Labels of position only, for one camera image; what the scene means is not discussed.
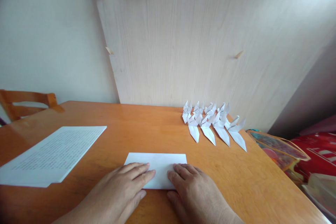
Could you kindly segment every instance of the wooden chair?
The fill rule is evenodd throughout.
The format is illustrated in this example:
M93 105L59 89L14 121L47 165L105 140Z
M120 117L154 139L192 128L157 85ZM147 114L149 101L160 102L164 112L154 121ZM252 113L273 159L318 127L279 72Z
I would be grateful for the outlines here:
M57 106L56 96L54 93L42 94L24 91L6 91L0 89L0 103L11 121L19 120L21 117L30 116L46 109L40 107L13 105L13 103L23 101L44 103L49 108Z

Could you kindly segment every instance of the hand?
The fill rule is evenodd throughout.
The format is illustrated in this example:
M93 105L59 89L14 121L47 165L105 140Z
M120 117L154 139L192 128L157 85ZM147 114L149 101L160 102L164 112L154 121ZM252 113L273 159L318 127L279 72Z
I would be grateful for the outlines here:
M175 191L167 193L183 223L244 223L230 208L214 181L189 164L174 164L168 171Z
M154 177L149 163L130 163L105 175L85 199L56 223L123 224L146 195L142 188Z

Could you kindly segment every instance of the tabletop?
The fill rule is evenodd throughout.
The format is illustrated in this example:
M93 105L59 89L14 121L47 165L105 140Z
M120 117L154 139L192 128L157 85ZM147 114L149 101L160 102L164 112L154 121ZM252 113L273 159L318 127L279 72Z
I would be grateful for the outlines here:
M196 143L182 108L68 101L0 128L0 166L62 126L107 126L62 183L48 188L0 186L0 222L50 223L73 209L129 152L185 153L217 184L246 223L328 223L322 213L243 131L247 152L213 130ZM166 190L147 190L128 223L175 223Z

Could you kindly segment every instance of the red bag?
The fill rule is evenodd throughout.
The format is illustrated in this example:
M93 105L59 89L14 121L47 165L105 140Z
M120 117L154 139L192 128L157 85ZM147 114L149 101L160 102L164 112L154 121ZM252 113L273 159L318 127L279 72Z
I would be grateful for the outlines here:
M294 167L305 181L308 181L312 173L336 176L336 134L320 132L297 137L291 142L311 158L308 161L301 160Z

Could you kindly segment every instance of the fingernail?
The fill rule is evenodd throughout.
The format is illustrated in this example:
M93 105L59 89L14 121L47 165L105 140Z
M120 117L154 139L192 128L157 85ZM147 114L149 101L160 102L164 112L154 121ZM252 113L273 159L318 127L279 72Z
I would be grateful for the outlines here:
M146 196L146 194L147 194L146 191L142 190L140 194L140 199L143 199Z

